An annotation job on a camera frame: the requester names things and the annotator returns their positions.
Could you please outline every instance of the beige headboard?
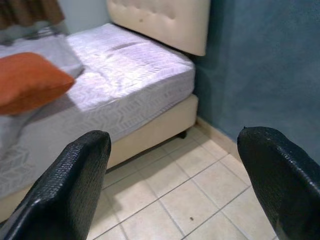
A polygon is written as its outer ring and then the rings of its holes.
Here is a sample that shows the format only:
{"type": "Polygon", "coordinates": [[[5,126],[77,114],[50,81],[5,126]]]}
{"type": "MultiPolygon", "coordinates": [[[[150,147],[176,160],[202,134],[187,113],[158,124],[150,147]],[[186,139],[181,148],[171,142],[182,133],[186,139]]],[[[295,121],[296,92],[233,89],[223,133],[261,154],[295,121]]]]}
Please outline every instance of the beige headboard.
{"type": "Polygon", "coordinates": [[[206,54],[211,0],[106,0],[111,20],[184,52],[206,54]]]}

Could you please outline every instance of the curtain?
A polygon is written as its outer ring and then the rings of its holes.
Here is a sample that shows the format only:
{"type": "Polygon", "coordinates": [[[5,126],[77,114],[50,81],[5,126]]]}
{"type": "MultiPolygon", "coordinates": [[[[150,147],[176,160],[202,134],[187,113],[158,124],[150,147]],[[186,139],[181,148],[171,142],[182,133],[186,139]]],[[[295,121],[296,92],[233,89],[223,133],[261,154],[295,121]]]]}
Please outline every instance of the curtain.
{"type": "Polygon", "coordinates": [[[0,0],[0,30],[12,25],[29,27],[38,21],[55,25],[64,19],[57,0],[0,0]]]}

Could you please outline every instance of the floor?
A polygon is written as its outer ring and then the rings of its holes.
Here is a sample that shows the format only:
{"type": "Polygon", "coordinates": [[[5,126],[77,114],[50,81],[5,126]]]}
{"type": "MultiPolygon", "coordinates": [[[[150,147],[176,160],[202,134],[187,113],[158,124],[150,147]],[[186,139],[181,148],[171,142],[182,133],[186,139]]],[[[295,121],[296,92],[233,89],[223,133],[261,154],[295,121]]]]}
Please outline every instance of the floor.
{"type": "Polygon", "coordinates": [[[243,165],[199,127],[105,175],[88,240],[276,240],[243,165]]]}

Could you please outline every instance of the wall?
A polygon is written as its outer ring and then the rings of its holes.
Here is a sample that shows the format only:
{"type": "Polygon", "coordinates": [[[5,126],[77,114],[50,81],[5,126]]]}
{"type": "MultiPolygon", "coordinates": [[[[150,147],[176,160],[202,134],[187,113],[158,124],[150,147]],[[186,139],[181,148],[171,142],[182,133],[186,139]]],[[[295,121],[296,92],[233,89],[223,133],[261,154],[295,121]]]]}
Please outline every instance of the wall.
{"type": "Polygon", "coordinates": [[[58,0],[69,33],[95,28],[110,22],[106,0],[58,0]]]}
{"type": "Polygon", "coordinates": [[[320,163],[320,1],[213,0],[210,14],[199,116],[234,141],[276,128],[320,163]]]}

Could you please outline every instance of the patterned mattress fabric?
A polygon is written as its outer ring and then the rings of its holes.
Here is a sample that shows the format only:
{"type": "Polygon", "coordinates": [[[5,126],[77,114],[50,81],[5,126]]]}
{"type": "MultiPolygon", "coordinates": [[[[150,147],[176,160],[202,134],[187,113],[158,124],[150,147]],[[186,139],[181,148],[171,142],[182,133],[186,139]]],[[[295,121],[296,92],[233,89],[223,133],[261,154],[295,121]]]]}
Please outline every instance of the patterned mattress fabric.
{"type": "Polygon", "coordinates": [[[102,130],[115,142],[194,89],[195,67],[186,56],[119,26],[76,33],[68,42],[85,70],[31,118],[0,160],[0,198],[32,184],[81,135],[102,130]]]}

